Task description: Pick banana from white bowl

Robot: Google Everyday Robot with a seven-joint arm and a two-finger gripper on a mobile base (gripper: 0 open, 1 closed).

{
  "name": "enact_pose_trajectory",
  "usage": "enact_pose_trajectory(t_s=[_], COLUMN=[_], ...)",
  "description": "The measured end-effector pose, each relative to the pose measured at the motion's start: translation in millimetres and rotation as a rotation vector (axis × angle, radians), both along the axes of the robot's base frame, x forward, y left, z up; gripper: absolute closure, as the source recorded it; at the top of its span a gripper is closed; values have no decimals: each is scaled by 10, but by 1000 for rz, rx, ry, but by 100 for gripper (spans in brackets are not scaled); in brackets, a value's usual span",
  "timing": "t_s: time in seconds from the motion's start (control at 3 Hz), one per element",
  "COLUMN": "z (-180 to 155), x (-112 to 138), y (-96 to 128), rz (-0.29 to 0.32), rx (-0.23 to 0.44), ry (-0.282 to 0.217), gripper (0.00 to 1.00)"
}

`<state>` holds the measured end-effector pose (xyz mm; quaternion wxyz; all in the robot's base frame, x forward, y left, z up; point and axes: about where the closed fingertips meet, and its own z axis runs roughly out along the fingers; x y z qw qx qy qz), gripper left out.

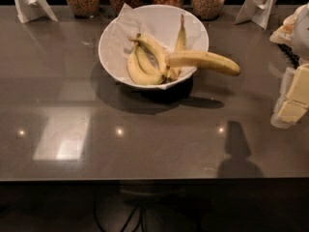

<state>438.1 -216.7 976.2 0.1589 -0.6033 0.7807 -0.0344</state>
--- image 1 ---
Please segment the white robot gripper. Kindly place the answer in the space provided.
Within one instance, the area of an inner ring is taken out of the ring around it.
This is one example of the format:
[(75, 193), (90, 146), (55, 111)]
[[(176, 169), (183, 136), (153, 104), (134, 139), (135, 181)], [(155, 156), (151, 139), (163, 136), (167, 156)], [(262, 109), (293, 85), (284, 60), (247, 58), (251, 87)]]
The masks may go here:
[(298, 7), (269, 37), (280, 44), (297, 69), (287, 68), (270, 122), (279, 129), (295, 125), (309, 110), (309, 3)]

